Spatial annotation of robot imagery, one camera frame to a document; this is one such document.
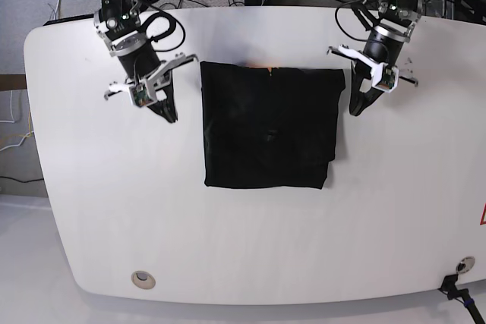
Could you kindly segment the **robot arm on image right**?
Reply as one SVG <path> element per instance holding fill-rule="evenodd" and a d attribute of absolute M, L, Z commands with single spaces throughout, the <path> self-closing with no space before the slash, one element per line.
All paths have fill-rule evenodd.
<path fill-rule="evenodd" d="M 421 19 L 422 1 L 358 0 L 349 5 L 369 32 L 364 49 L 340 45 L 328 48 L 328 52 L 352 62 L 349 113 L 359 116 L 384 93 L 394 91 L 400 80 L 418 85 L 416 78 L 402 76 L 396 63 Z"/>

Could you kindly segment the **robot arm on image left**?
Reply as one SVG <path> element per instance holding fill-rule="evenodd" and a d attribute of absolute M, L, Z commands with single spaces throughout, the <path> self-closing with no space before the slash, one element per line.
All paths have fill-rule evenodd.
<path fill-rule="evenodd" d="M 182 25 L 163 10 L 156 10 L 141 21 L 140 13 L 152 8 L 153 3 L 153 0 L 101 0 L 101 9 L 94 14 L 96 33 L 126 73 L 121 83 L 109 84 L 104 99 L 125 94 L 134 107 L 147 108 L 173 124 L 178 120 L 173 71 L 196 61 L 197 56 L 178 53 L 169 60 L 158 57 L 159 51 L 153 44 L 171 36 Z"/>

